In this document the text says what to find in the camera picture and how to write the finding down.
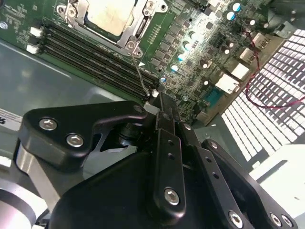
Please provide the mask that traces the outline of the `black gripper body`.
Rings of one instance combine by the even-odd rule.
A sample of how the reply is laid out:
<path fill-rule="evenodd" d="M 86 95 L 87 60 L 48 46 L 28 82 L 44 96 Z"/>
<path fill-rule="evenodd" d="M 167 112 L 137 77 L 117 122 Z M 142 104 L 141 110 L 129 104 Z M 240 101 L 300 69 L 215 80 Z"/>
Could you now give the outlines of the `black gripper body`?
<path fill-rule="evenodd" d="M 182 154 L 186 213 L 175 229 L 224 229 L 207 185 Z M 150 153 L 135 153 L 68 190 L 51 214 L 51 229 L 163 229 L 147 208 Z"/>

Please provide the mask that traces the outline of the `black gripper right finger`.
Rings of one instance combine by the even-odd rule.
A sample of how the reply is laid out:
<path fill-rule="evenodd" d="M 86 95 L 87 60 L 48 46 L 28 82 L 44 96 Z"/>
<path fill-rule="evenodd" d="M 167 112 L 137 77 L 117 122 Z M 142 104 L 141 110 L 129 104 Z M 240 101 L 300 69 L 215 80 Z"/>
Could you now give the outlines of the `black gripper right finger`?
<path fill-rule="evenodd" d="M 199 142 L 194 130 L 179 116 L 176 101 L 166 97 L 191 161 L 203 204 L 208 229 L 296 229 L 296 221 L 214 140 Z"/>

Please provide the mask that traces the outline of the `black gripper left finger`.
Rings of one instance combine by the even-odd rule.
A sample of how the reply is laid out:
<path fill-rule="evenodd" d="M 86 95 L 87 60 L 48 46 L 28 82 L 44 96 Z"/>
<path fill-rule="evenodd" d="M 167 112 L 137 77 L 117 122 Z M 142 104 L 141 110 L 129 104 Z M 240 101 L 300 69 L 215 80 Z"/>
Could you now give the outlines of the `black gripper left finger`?
<path fill-rule="evenodd" d="M 41 108 L 22 120 L 14 161 L 52 214 L 72 187 L 135 153 L 152 155 L 149 214 L 179 221 L 186 212 L 181 139 L 159 94 L 152 114 L 134 101 Z"/>

